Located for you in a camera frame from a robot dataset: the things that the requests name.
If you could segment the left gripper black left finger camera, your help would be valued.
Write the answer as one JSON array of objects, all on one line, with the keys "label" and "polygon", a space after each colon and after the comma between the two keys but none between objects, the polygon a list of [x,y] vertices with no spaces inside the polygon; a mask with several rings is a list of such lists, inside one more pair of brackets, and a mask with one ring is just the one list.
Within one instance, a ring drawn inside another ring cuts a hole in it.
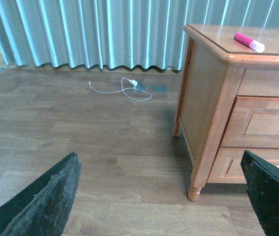
[{"label": "left gripper black left finger camera", "polygon": [[0,206],[0,236],[60,236],[81,172],[74,152]]}]

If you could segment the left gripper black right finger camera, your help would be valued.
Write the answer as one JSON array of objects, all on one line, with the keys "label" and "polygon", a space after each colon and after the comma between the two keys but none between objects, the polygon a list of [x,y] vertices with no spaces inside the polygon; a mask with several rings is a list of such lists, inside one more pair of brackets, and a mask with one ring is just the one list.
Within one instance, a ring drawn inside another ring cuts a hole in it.
[{"label": "left gripper black right finger camera", "polygon": [[279,236],[279,167],[245,150],[241,167],[248,197],[267,236]]}]

